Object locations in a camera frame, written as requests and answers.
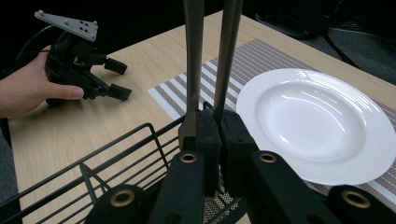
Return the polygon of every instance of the brass insert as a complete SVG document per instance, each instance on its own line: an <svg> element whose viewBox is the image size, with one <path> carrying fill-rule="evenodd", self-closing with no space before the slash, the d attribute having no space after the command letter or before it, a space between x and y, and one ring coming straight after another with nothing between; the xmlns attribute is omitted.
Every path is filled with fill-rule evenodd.
<svg viewBox="0 0 396 224"><path fill-rule="evenodd" d="M354 205L356 207L368 208L371 205L370 200L366 196L362 195L357 191L343 190L341 195L347 203Z"/></svg>
<svg viewBox="0 0 396 224"><path fill-rule="evenodd" d="M111 196L110 203L115 207L123 207L134 200L134 192L130 189L120 189Z"/></svg>
<svg viewBox="0 0 396 224"><path fill-rule="evenodd" d="M180 160L185 163L192 163L198 160L198 157L191 153L186 153L181 155Z"/></svg>
<svg viewBox="0 0 396 224"><path fill-rule="evenodd" d="M273 154L262 153L260 154L260 160L264 162L276 162L276 157Z"/></svg>

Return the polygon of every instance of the gray striped placemat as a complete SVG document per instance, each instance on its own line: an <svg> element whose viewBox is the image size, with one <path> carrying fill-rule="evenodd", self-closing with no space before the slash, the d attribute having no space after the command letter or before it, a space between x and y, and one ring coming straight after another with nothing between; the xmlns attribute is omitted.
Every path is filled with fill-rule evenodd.
<svg viewBox="0 0 396 224"><path fill-rule="evenodd" d="M218 58L210 60L202 65L201 109L203 108L203 102L209 102L213 105L217 68ZM239 92L252 78L263 72L280 68L315 70L309 65L290 57L288 54L265 44L259 39L254 39L236 48L233 56L233 67L230 75L225 108L235 111ZM186 80L186 73L183 73L148 90L151 96L172 119L178 119L185 114ZM379 102L376 103L384 110L393 127L396 129L396 111ZM305 183L310 188L325 195L328 194L330 189L329 186L309 182ZM378 179L358 187L370 192L382 203L396 212L396 162L394 162L389 170Z"/></svg>

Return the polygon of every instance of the human hand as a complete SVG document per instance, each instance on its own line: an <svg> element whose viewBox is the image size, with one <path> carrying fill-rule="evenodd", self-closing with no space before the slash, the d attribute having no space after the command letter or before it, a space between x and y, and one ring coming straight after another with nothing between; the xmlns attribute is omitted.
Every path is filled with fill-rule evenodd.
<svg viewBox="0 0 396 224"><path fill-rule="evenodd" d="M49 82L50 72L45 69L47 56L47 52L40 52L24 67L0 80L0 118L23 116L49 98L83 97L84 90L80 87Z"/></svg>

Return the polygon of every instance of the black metal frame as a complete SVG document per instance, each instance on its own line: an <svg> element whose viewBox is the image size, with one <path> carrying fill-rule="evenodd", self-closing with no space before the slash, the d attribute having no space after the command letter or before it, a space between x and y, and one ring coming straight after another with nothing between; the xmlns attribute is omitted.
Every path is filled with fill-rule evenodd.
<svg viewBox="0 0 396 224"><path fill-rule="evenodd" d="M134 185L139 186L145 191L153 191L155 190L155 188L160 188L161 181L165 177L167 169L169 168L172 155L179 152L177 136L163 144L161 143L160 138L163 134L177 128L183 119L184 117L181 117L169 123L158 131L155 131L154 127L150 123L144 123L139 127L136 127L135 129L129 131L128 133L120 136L119 138L111 141L110 143L104 145L103 147L96 149L91 154L81 158L78 161L73 162L72 164L63 168L61 171L47 177L46 179L30 187L29 189L24 190L18 195L15 195L6 202L0 204L0 211L2 211L0 212L0 222L21 223L24 217L28 217L34 214L37 210L39 210L43 206L46 206L48 203L56 202L58 198L65 195L70 190L78 186L81 188L81 185L86 187L86 191L84 193L77 196L74 195L75 198L70 200L69 203L63 205L61 208L55 211L51 211L48 215L41 217L41 219L37 220L36 223L44 223L46 221L54 223L52 218L58 220L57 216L59 216L60 214L64 216L63 220L59 221L60 223L69 222L73 217L78 217L82 214L82 219L78 221L74 220L74 222L76 223L82 223L85 217L91 211L93 205L98 201L98 198L100 198L100 196L103 195L106 190L131 181ZM149 130L149 134L145 138L137 141L134 145L125 148L122 152L110 158L109 160L97 165L94 168L90 168L90 166L86 164L87 162L89 162L89 160L94 159L98 154L109 150L111 147L114 147L116 144L127 139L128 137L131 137L137 133L146 132L145 130ZM149 143L154 143L155 147L147 152L145 156L138 158L128 167L117 171L114 175L107 179L103 179L99 176L101 172L105 171L116 162L123 160L129 155L133 155L137 151L140 151L141 148L146 147ZM121 175L128 173L131 169L135 168L136 165L141 162L145 163L143 168L140 168L136 172L131 172L131 174L127 178L124 178L123 180L117 182L116 185L113 183L110 184L110 182L114 182L114 180ZM148 174L145 173L146 168L154 165L158 166L154 171ZM69 183L64 184L60 188L43 197L41 200L38 200L35 203L28 205L27 207L24 207L22 210L15 209L15 204L18 204L19 201L23 200L24 197L35 194L36 190L40 189L43 186L51 184L53 181L56 181L58 177L67 175L74 169L79 169L81 171L81 176L77 177L73 181L70 181ZM87 200L86 198L90 198L90 201L88 203L81 207L78 207L78 209L71 214L65 214L67 213L66 211L68 209L76 206L79 201ZM232 198L230 195L224 192L221 193L218 197L214 198L213 201L205 202L204 221L205 223L235 223L245 213L245 201L239 198Z"/></svg>

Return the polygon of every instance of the wire basket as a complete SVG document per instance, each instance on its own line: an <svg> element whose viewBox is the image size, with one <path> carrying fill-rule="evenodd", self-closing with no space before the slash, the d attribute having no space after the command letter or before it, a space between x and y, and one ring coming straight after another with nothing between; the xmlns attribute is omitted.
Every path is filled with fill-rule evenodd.
<svg viewBox="0 0 396 224"><path fill-rule="evenodd" d="M0 204L1 223L83 223L100 196L117 185L161 187L158 183L179 152L177 136L170 140L164 136L183 119L158 131L150 123L142 124L24 190ZM99 154L106 154L108 160L98 163ZM115 164L127 165L120 170ZM245 213L243 199L222 192L205 200L204 223L235 223Z"/></svg>

